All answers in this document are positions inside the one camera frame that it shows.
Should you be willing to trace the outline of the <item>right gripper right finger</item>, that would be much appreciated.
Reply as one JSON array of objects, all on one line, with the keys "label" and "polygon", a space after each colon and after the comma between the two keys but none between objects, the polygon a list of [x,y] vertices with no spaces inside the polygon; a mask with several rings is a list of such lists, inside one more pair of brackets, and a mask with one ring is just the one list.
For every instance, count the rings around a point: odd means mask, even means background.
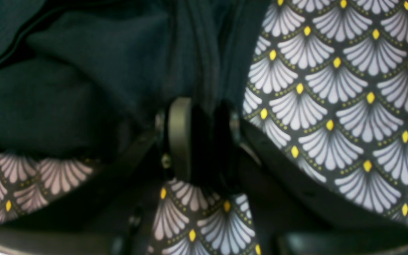
[{"label": "right gripper right finger", "polygon": [[274,255],[406,255],[408,228],[313,181],[222,103],[222,188],[246,192]]}]

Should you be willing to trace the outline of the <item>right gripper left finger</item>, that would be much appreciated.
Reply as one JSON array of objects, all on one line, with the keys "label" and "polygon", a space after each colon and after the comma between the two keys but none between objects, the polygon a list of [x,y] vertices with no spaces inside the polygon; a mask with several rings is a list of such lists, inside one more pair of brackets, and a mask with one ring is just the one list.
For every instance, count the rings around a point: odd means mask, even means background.
[{"label": "right gripper left finger", "polygon": [[6,255],[127,255],[132,231],[101,232],[86,226],[143,177],[192,179],[192,100],[178,97],[159,111],[155,129],[144,133],[123,155],[84,186],[52,205],[0,227]]}]

